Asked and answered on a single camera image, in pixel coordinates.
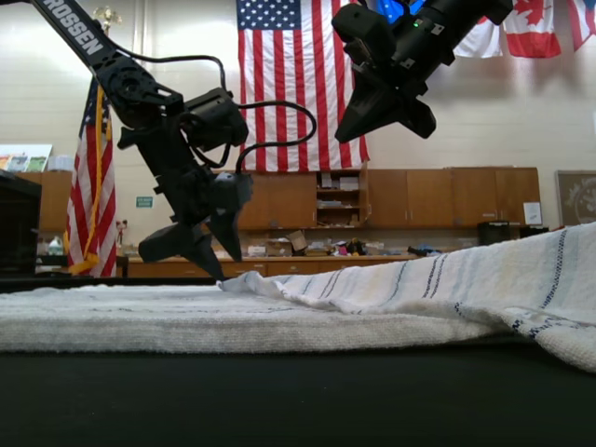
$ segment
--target poster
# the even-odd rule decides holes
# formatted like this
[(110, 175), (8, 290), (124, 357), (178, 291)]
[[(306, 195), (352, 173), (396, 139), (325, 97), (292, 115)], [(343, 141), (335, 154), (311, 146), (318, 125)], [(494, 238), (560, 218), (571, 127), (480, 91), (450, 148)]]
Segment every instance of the poster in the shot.
[(51, 151), (51, 144), (0, 144), (0, 169), (42, 172)]
[(562, 224), (596, 222), (596, 171), (560, 170), (556, 175)]

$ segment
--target white sign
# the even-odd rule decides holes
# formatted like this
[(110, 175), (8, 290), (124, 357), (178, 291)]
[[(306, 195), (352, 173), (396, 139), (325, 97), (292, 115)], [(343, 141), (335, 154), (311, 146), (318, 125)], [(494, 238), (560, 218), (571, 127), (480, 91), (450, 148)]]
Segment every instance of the white sign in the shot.
[(526, 225), (542, 224), (542, 210), (540, 209), (540, 202), (525, 202), (523, 204), (523, 214), (525, 216)]

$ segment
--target striped towel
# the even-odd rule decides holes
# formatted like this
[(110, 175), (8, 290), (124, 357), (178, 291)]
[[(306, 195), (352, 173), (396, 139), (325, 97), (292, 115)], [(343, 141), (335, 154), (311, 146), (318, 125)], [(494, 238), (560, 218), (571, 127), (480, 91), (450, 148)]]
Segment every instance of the striped towel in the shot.
[(404, 330), (381, 346), (434, 345), (516, 332), (596, 373), (596, 223), (490, 247), (313, 276), (221, 285), (360, 317), (394, 316)]
[(595, 267), (596, 223), (313, 276), (0, 293), (0, 351), (305, 352), (518, 333), (596, 373)]

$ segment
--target black robotic arm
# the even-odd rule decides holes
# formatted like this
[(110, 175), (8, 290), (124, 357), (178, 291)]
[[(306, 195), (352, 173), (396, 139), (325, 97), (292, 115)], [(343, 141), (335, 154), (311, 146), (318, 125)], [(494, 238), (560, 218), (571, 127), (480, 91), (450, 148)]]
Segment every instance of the black robotic arm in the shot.
[[(18, 3), (1, 1), (0, 4)], [(140, 64), (121, 51), (75, 0), (30, 0), (85, 63), (126, 125), (118, 147), (137, 145), (174, 214), (173, 225), (139, 245), (145, 262), (181, 255), (214, 278), (224, 277), (211, 248), (215, 236), (233, 259), (242, 253), (237, 217), (251, 198), (251, 178), (242, 173), (215, 174), (194, 155), (244, 143), (248, 128), (231, 92), (216, 88), (184, 102), (158, 84)], [(202, 224), (210, 234), (203, 233)]]
[[(423, 138), (436, 128), (430, 108), (418, 100), (427, 91), (426, 81), (442, 64), (454, 61), (454, 48), (480, 18), (501, 23), (511, 12), (512, 0), (426, 0), (412, 16), (408, 4), (393, 25), (385, 17), (361, 6), (342, 7), (332, 25), (345, 42), (355, 74), (355, 89), (335, 137), (347, 142), (394, 122)], [(0, 0), (0, 5), (18, 3)], [(113, 43), (98, 22), (75, 0), (30, 0), (95, 75), (124, 128), (118, 146), (136, 144), (156, 178), (156, 193), (164, 194), (173, 208), (174, 225), (160, 230), (139, 246), (146, 262), (181, 255), (204, 268), (215, 278), (222, 269), (210, 247), (210, 235), (239, 261), (237, 217), (251, 197), (251, 178), (241, 173), (238, 158), (235, 174), (215, 175), (212, 162), (202, 155), (225, 144), (246, 141), (248, 129), (232, 94), (216, 88), (192, 101), (157, 84), (134, 59), (132, 53)], [(274, 105), (274, 102), (239, 107)], [(294, 145), (316, 131), (312, 114), (296, 104), (313, 123), (311, 132), (295, 142), (259, 142), (250, 149)], [(205, 162), (199, 165), (195, 156)], [(210, 234), (203, 234), (205, 224)]]

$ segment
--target upper cabinet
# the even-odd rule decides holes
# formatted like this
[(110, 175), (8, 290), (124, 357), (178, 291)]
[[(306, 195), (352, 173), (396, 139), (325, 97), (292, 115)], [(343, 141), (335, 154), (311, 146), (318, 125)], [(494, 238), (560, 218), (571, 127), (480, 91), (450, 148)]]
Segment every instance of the upper cabinet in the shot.
[(268, 177), (269, 228), (317, 225), (317, 174), (271, 174)]
[(526, 225), (523, 204), (540, 202), (538, 169), (497, 169), (494, 175), (498, 219), (512, 225)]
[(368, 173), (368, 226), (394, 228), (408, 224), (408, 174), (399, 169), (371, 169)]
[(269, 228), (268, 177), (263, 174), (252, 174), (251, 177), (251, 201), (242, 207), (238, 219), (238, 228), (246, 230), (262, 230)]
[(253, 173), (252, 198), (240, 230), (310, 228), (317, 224), (317, 174)]
[(498, 219), (493, 169), (453, 169), (454, 224), (476, 226)]
[(407, 179), (409, 226), (453, 226), (452, 172), (449, 169), (408, 170)]
[(41, 210), (39, 231), (63, 233), (66, 230), (66, 209), (71, 195), (72, 172), (20, 172), (19, 177), (40, 183)]

